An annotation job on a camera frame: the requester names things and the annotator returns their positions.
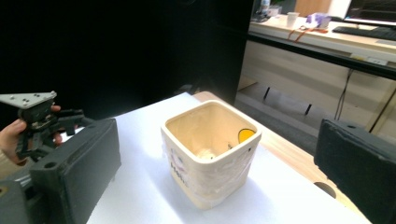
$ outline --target black wall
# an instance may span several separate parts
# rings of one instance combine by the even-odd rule
[[[183,84],[233,103],[252,2],[9,1],[0,5],[0,93],[57,91],[102,119]],[[17,108],[0,104],[1,127]]]

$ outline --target computer monitor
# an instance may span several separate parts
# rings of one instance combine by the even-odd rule
[[[396,28],[396,0],[351,0],[344,21]]]

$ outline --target white table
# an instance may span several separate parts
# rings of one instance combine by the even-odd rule
[[[88,223],[368,223],[260,145],[242,188],[196,208],[170,174],[160,125],[198,104],[182,93],[116,117],[122,165]]]

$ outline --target hand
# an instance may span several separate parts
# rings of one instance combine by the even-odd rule
[[[52,105],[51,110],[57,112],[61,110],[59,105]],[[27,124],[22,119],[17,119],[0,132],[0,150],[14,163],[21,164],[25,159],[20,160],[15,149],[17,148],[20,133],[27,127]],[[59,133],[53,135],[54,143],[59,146],[62,143],[62,137]]]

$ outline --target keyboard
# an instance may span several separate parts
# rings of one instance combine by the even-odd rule
[[[345,35],[359,35],[376,39],[396,41],[396,30],[388,27],[377,27],[373,30],[358,29],[356,27],[337,26],[332,29],[334,33]]]

